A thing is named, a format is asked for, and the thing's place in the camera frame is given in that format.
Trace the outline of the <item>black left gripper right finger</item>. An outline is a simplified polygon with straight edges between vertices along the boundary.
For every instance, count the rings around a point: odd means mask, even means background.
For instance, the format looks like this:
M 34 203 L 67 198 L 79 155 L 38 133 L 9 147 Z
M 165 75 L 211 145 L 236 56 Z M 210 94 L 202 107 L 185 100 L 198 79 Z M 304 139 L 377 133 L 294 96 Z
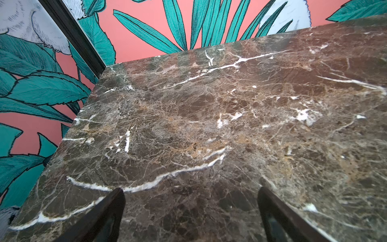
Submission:
M 328 241 L 268 188 L 260 188 L 257 203 L 268 242 Z

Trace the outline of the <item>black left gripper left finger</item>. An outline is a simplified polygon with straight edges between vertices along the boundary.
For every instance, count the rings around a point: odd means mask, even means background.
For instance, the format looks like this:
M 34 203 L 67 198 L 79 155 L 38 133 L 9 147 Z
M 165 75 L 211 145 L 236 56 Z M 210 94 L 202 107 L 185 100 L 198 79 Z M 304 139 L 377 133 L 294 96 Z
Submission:
M 56 242 L 116 242 L 126 205 L 124 192 L 116 188 L 75 225 L 60 235 Z

